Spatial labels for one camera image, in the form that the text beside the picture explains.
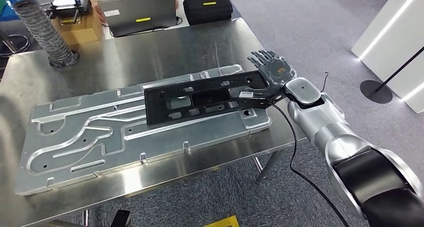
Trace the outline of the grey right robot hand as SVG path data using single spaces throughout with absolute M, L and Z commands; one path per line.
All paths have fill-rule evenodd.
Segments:
M 252 51 L 247 59 L 257 68 L 267 83 L 264 89 L 253 89 L 256 95 L 267 99 L 286 94 L 286 84 L 297 77 L 296 71 L 282 57 L 271 50 Z

